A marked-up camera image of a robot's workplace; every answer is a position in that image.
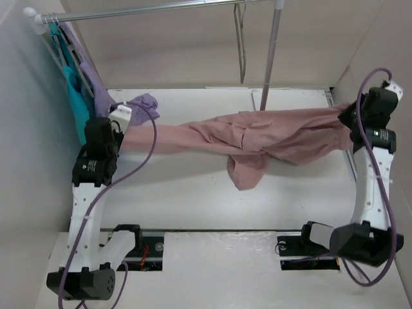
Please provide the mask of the pink trousers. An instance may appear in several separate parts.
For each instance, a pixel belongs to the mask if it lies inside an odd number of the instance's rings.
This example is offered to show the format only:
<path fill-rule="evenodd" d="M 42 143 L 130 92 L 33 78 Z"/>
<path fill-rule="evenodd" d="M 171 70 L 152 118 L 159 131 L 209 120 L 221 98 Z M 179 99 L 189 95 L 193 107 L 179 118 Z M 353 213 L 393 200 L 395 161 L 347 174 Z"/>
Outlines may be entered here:
<path fill-rule="evenodd" d="M 332 151 L 348 150 L 350 130 L 338 119 L 348 106 L 242 111 L 178 126 L 132 126 L 122 148 L 152 149 L 156 154 L 193 150 L 228 155 L 227 172 L 235 187 L 245 191 L 259 183 L 271 158 L 303 165 Z"/>

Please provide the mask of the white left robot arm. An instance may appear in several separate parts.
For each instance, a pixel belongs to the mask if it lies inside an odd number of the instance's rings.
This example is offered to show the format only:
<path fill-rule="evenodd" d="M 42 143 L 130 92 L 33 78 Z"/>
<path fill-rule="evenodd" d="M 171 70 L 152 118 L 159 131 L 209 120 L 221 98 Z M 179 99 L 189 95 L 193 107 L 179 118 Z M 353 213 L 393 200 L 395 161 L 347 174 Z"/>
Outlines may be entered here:
<path fill-rule="evenodd" d="M 115 272 L 122 260 L 143 250 L 138 225 L 117 226 L 108 242 L 100 246 L 102 195 L 112 184 L 129 122 L 127 117 L 98 117 L 86 122 L 86 143 L 72 170 L 73 208 L 66 250 L 58 271 L 46 278 L 46 286 L 59 301 L 107 301 L 113 295 Z"/>

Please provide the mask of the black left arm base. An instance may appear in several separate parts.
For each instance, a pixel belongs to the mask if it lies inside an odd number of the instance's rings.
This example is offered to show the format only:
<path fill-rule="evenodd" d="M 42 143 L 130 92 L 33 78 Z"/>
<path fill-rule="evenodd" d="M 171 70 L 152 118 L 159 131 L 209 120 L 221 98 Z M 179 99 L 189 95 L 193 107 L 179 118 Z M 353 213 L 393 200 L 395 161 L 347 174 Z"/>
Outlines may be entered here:
<path fill-rule="evenodd" d="M 143 230 L 142 248 L 135 247 L 124 258 L 129 271 L 162 271 L 164 235 L 164 232 Z"/>

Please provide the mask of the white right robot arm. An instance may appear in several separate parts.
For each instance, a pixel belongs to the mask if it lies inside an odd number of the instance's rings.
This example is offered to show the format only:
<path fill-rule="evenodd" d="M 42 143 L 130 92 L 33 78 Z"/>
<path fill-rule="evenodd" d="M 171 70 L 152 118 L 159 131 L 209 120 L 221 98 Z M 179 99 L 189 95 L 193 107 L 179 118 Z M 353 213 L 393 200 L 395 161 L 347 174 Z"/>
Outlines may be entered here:
<path fill-rule="evenodd" d="M 356 197 L 349 224 L 337 228 L 309 221 L 297 245 L 311 254 L 320 246 L 331 255 L 378 267 L 390 257 L 392 230 L 383 193 L 389 192 L 396 134 L 387 129 L 390 115 L 403 96 L 395 82 L 370 88 L 360 103 L 347 107 L 338 119 L 350 129 L 357 170 Z"/>

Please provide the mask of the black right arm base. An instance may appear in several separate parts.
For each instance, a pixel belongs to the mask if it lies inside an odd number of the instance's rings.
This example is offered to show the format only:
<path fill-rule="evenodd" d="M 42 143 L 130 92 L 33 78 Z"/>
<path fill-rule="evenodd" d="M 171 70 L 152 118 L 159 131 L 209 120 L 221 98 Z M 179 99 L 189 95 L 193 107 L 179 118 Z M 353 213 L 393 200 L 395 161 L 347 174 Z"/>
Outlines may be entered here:
<path fill-rule="evenodd" d="M 303 241 L 300 234 L 278 234 L 275 252 L 281 270 L 340 270 L 337 259 L 328 255 L 322 245 Z"/>

